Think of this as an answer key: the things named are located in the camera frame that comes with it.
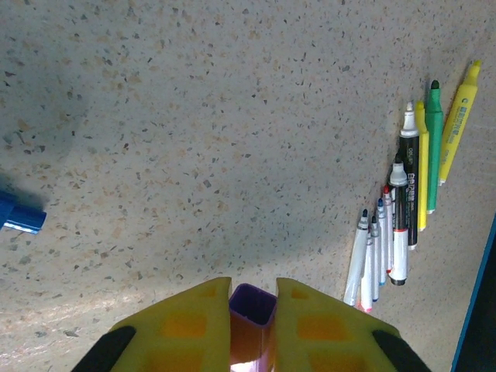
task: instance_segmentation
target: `marker cap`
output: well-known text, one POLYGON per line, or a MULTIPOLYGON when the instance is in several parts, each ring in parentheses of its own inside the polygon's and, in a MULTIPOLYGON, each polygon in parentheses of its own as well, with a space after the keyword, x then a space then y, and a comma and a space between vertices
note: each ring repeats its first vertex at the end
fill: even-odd
POLYGON ((415 125, 415 112, 413 111, 413 102, 409 102, 405 111, 405 124, 401 129, 400 135, 405 138, 417 137, 419 129, 415 125))
POLYGON ((429 97, 427 99, 427 112, 441 112, 441 89, 439 89, 439 82, 434 80, 431 83, 429 97))
POLYGON ((16 204, 14 195, 0 193, 0 228, 3 226, 25 233, 37 234, 47 214, 43 211, 16 204))
POLYGON ((400 281, 397 281, 397 280, 393 279, 392 277, 390 277, 390 279, 391 279, 391 283, 394 285, 397 285, 397 286, 405 285, 405 283, 406 283, 406 279, 402 279, 400 281))
POLYGON ((401 156, 397 153, 394 159, 393 171, 389 177, 389 182, 394 186, 404 186, 407 184, 407 177, 405 173, 405 168, 403 167, 403 162, 401 161, 401 156))
POLYGON ((469 68, 467 75, 473 79, 477 79, 479 72, 481 72, 480 68, 481 68, 481 62, 479 60, 476 60, 474 64, 469 68))

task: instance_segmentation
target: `pen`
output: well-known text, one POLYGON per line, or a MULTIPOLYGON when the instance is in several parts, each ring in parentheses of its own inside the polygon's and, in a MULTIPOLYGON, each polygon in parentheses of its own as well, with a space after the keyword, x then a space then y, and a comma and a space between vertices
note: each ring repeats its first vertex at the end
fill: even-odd
POLYGON ((427 186, 427 213, 436 210, 439 165, 441 162, 441 140, 443 136, 443 110, 441 109, 441 89, 434 80, 425 108, 425 124, 429 131, 429 179, 427 186))
POLYGON ((408 274, 408 228, 406 226, 406 189, 408 181, 399 154, 396 154, 394 159, 389 184, 394 187, 396 194, 396 203, 394 205, 396 213, 393 232, 393 270, 389 273, 389 278, 392 284, 403 285, 406 282, 408 274))
POLYGON ((362 277, 363 262, 365 260, 365 246, 367 244, 368 231, 368 211, 363 210, 362 217, 358 222, 355 233, 355 242, 353 243, 353 252, 351 253, 350 270, 346 280, 346 289, 343 301, 351 306, 357 302, 358 285, 362 277))
POLYGON ((370 235, 372 237, 373 248, 372 252, 374 255, 372 259, 374 260, 374 265, 372 266, 372 301, 376 302, 379 299, 379 280, 380 280, 380 269, 381 269, 381 231, 379 230, 379 225, 377 224, 377 217, 372 216, 372 229, 370 235))
POLYGON ((415 125, 413 102, 406 106, 405 124, 400 132, 400 154, 405 166, 408 179, 406 195, 406 225, 408 227, 408 248, 417 247, 417 232, 419 220, 419 131, 415 125))
POLYGON ((374 277, 374 261, 373 254, 374 245, 372 243, 372 238, 370 237, 370 232, 367 235, 367 246, 365 249, 365 264, 363 267, 363 276, 360 282, 360 307, 365 312, 370 312, 372 310, 372 281, 374 277))
POLYGON ((393 268, 393 205, 391 203, 391 194, 389 186, 384 186, 384 193, 382 194, 384 200, 384 208, 386 209, 386 224, 387 224, 387 264, 386 272, 389 274, 393 268))
POLYGON ((468 115, 477 94, 477 76, 481 71, 481 62, 476 60, 469 69, 467 77, 456 92, 453 106, 449 111, 448 120, 443 132, 441 144, 441 169, 439 171, 439 185, 446 182, 450 173, 451 164, 455 158, 456 149, 460 144, 463 130, 467 124, 468 115))
POLYGON ((379 285, 386 284, 386 270, 388 265, 388 219, 384 210, 382 199, 377 201, 377 219, 379 221, 379 230, 381 235, 381 266, 379 268, 379 285))
POLYGON ((415 122, 420 134, 418 162, 418 230, 427 227, 427 180, 429 170, 429 132, 425 126, 424 102, 417 102, 415 107, 415 122))

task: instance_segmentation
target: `white marker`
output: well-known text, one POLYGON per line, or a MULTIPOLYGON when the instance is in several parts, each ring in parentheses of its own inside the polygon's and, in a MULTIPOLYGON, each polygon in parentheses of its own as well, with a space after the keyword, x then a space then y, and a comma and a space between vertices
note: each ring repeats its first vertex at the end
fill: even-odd
POLYGON ((372 292, 374 291, 374 244, 370 232, 367 235, 367 248, 365 249, 365 266, 360 283, 360 307, 365 312, 372 310, 372 292))
POLYGON ((363 263, 365 261, 365 246, 367 245, 368 231, 368 211, 363 210, 362 217, 358 222, 355 233, 355 243, 351 253, 350 270, 348 271, 348 280, 344 291, 343 302, 354 306, 357 302, 358 286, 363 273, 363 263))
POLYGON ((372 229, 370 231, 372 236, 372 243, 374 257, 372 266, 372 301, 376 302, 379 299, 379 277, 381 270, 381 231, 379 230, 379 225, 377 224, 377 217, 372 216, 372 229))
POLYGON ((384 206, 386 208, 386 223, 387 223, 387 265, 386 272, 389 274, 393 270, 393 205, 391 204, 391 195, 389 193, 389 186, 384 186, 384 206))
POLYGON ((406 224, 406 189, 408 179, 399 154, 396 155, 389 183, 394 187, 396 213, 394 216, 393 270, 389 273, 391 283, 403 285, 408 275, 408 227, 406 224))
POLYGON ((379 230, 381 231, 381 265, 379 267, 379 285, 386 284, 386 270, 388 259, 388 219, 382 199, 377 202, 377 217, 379 218, 379 230))

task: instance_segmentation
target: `marker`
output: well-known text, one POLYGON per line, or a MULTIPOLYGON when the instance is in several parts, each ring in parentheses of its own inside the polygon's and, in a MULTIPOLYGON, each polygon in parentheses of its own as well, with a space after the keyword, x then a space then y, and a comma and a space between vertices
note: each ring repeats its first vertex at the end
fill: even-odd
POLYGON ((427 180, 429 170, 429 132, 425 126, 424 102, 417 102, 415 107, 415 123, 420 134, 418 159, 418 230, 427 227, 427 180))
POLYGON ((406 226, 406 189, 408 179, 399 153, 396 154, 389 184, 396 192, 394 217, 393 270, 389 273, 391 283, 403 285, 408 273, 408 227, 406 226))
POLYGON ((384 186, 384 193, 382 194, 384 199, 384 207, 386 209, 386 223, 387 223, 387 264, 386 272, 389 274, 393 269, 393 205, 391 203, 391 194, 389 192, 389 186, 384 186))
POLYGON ((374 277, 374 261, 373 254, 374 245, 372 243, 372 238, 370 237, 370 232, 367 235, 367 247, 365 249, 365 264, 363 267, 363 276, 360 282, 360 307, 365 312, 370 312, 372 310, 372 291, 373 291, 373 277, 374 277))
POLYGON ((481 62, 476 60, 469 69, 468 75, 456 92, 453 106, 449 111, 448 120, 443 132, 441 144, 441 170, 439 171, 439 186, 448 179, 451 164, 455 158, 456 149, 460 144, 463 130, 467 124, 468 115, 477 94, 477 76, 481 71, 481 62))
POLYGON ((350 270, 348 271, 348 280, 346 281, 346 289, 344 291, 343 301, 350 306, 354 306, 357 302, 358 285, 360 284, 363 262, 365 261, 368 227, 368 211, 364 209, 356 228, 355 243, 353 244, 353 252, 351 253, 350 270))
POLYGON ((379 230, 379 225, 377 224, 377 217, 372 216, 372 229, 370 230, 370 235, 372 236, 373 249, 373 262, 372 266, 372 301, 377 302, 379 299, 379 280, 380 280, 380 270, 381 270, 381 231, 379 230))
POLYGON ((379 285, 386 284, 386 270, 388 265, 388 219, 384 210, 384 202, 382 199, 377 201, 377 217, 379 221, 379 230, 381 235, 381 265, 379 267, 379 285))
POLYGON ((419 220, 419 131, 415 125, 413 102, 406 105, 405 124, 400 132, 400 154, 408 180, 406 194, 406 226, 408 226, 408 249, 417 247, 419 220))
POLYGON ((9 227, 36 235, 40 232, 46 217, 45 212, 17 204, 14 195, 0 191, 0 229, 9 227))
POLYGON ((441 140, 443 136, 443 109, 441 108, 441 89, 434 80, 429 92, 425 109, 425 124, 429 131, 429 179, 427 187, 427 213, 436 210, 439 165, 441 163, 441 140))

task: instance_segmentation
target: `green marker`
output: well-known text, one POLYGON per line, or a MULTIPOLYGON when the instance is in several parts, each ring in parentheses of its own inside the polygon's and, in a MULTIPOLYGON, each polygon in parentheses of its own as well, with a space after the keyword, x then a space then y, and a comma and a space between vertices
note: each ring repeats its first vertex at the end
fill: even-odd
POLYGON ((441 108, 441 89, 439 82, 431 84, 427 107, 425 108, 425 124, 429 131, 429 175, 427 185, 427 213, 436 210, 437 187, 439 184, 439 167, 441 165, 441 141, 443 138, 443 109, 441 108))

